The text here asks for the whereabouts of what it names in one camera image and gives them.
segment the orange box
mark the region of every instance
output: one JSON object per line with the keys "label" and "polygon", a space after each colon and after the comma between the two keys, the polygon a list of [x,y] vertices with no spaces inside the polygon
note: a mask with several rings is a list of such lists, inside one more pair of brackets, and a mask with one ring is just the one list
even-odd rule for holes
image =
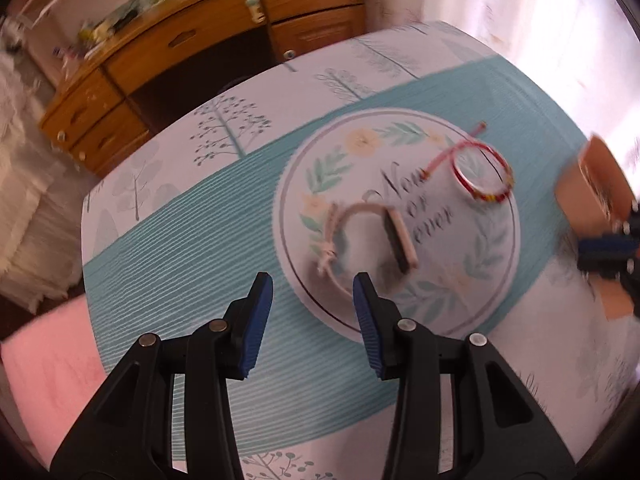
{"label": "orange box", "polygon": [[[610,215],[594,186],[608,197]],[[612,232],[616,224],[628,219],[634,198],[616,159],[598,136],[589,139],[578,159],[556,183],[556,200],[578,238],[596,238]],[[618,282],[597,275],[589,280],[602,300],[607,319],[633,314],[634,304]]]}

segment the red bracelet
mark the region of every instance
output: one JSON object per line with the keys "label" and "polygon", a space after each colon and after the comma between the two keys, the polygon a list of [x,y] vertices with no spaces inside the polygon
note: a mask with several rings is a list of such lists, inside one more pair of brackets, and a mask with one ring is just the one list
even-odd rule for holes
{"label": "red bracelet", "polygon": [[[475,137],[475,135],[477,135],[485,127],[486,124],[481,123],[480,126],[476,128],[476,130],[471,135]],[[474,186],[474,184],[472,184],[471,181],[462,174],[460,168],[458,168],[456,157],[454,156],[454,154],[462,150],[463,148],[468,148],[469,146],[478,148],[482,152],[487,152],[493,155],[493,157],[495,157],[495,160],[497,160],[498,163],[504,168],[504,172],[506,174],[503,181],[504,188],[501,189],[498,193],[487,193],[484,192],[484,190],[481,190],[479,187]],[[430,162],[430,164],[424,170],[422,170],[422,180],[427,180],[428,178],[430,178],[433,174],[433,171],[447,158],[450,159],[451,169],[453,170],[453,174],[455,175],[456,179],[460,184],[462,184],[462,187],[466,189],[474,199],[483,200],[484,202],[500,203],[511,194],[511,190],[513,189],[513,186],[515,184],[513,169],[498,151],[479,140],[463,140],[462,142],[457,143],[455,146],[451,146],[447,150],[441,152]]]}

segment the pink cloth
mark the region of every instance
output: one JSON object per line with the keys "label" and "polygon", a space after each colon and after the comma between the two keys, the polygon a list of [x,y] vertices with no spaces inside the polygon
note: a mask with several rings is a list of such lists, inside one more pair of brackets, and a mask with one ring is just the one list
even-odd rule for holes
{"label": "pink cloth", "polygon": [[2,343],[20,416],[47,467],[106,378],[85,296],[36,318]]}

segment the wooden dresser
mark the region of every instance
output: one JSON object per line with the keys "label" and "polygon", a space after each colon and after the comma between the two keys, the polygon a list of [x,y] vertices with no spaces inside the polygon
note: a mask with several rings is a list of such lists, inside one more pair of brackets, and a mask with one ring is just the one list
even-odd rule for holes
{"label": "wooden dresser", "polygon": [[40,127],[79,164],[104,177],[158,133],[136,104],[134,93],[145,84],[256,28],[267,31],[278,62],[358,36],[365,31],[363,1],[165,0],[82,64],[58,89]]}

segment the silver rivet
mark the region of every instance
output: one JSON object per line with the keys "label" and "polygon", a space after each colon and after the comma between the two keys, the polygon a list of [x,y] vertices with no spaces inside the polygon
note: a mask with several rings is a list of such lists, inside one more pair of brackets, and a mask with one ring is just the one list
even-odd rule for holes
{"label": "silver rivet", "polygon": [[412,332],[413,330],[415,330],[416,326],[416,322],[413,319],[409,319],[407,317],[403,317],[400,321],[398,321],[398,328],[400,330],[404,330],[405,332]]}
{"label": "silver rivet", "polygon": [[474,346],[486,345],[486,337],[481,333],[475,332],[469,336],[469,342]]}
{"label": "silver rivet", "polygon": [[158,339],[156,334],[149,333],[141,335],[138,342],[140,343],[140,346],[153,346],[156,344],[156,339]]}
{"label": "silver rivet", "polygon": [[224,319],[214,319],[209,323],[209,330],[212,332],[224,332],[228,324]]}

